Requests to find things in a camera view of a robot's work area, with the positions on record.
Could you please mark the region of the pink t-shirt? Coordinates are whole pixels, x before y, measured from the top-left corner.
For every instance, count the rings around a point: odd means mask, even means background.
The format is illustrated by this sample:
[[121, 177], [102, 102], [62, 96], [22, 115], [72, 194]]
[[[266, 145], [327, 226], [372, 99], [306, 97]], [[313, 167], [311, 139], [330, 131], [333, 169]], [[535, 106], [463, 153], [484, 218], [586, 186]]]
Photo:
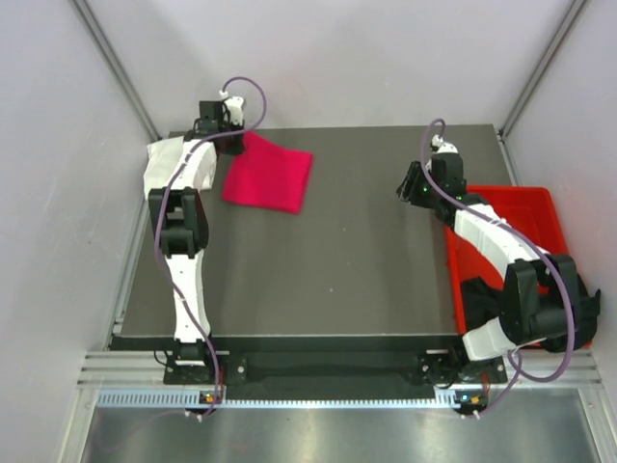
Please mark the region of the pink t-shirt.
[[290, 214], [301, 212], [314, 155], [288, 149], [249, 132], [245, 150], [228, 170], [222, 198], [236, 205]]

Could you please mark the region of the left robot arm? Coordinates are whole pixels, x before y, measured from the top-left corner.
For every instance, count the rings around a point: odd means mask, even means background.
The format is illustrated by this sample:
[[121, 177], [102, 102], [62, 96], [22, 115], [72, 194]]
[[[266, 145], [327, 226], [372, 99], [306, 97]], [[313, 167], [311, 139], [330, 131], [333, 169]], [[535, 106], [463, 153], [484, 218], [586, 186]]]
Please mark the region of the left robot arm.
[[155, 257], [174, 295], [174, 347], [167, 368], [189, 381], [217, 383], [220, 374], [204, 305], [202, 261], [209, 225], [201, 192], [212, 187], [218, 154], [244, 149], [244, 105], [242, 97], [226, 92], [219, 100], [202, 101], [192, 128], [173, 139], [177, 160], [152, 155], [144, 174]]

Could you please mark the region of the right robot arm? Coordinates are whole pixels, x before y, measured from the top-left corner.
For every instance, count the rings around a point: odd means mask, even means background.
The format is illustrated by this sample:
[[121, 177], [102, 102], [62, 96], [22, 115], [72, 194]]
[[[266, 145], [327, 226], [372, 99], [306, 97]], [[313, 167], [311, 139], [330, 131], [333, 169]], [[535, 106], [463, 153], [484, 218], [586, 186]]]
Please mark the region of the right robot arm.
[[438, 154], [429, 164], [412, 162], [396, 194], [407, 204], [433, 211], [500, 279], [489, 294], [474, 292], [468, 298], [493, 308], [490, 318], [461, 335], [462, 350], [449, 359], [457, 379], [472, 381], [484, 371], [485, 361], [528, 345], [574, 352], [582, 309], [574, 260], [535, 244], [486, 197], [470, 191], [459, 156]]

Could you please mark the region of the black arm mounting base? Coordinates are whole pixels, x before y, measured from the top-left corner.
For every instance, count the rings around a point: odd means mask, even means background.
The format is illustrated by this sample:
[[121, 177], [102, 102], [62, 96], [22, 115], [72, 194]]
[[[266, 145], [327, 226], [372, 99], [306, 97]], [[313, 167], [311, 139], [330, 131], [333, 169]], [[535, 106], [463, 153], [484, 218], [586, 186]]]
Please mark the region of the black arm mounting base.
[[465, 367], [444, 351], [279, 351], [220, 354], [230, 398], [426, 398], [455, 385], [501, 385], [501, 360]]

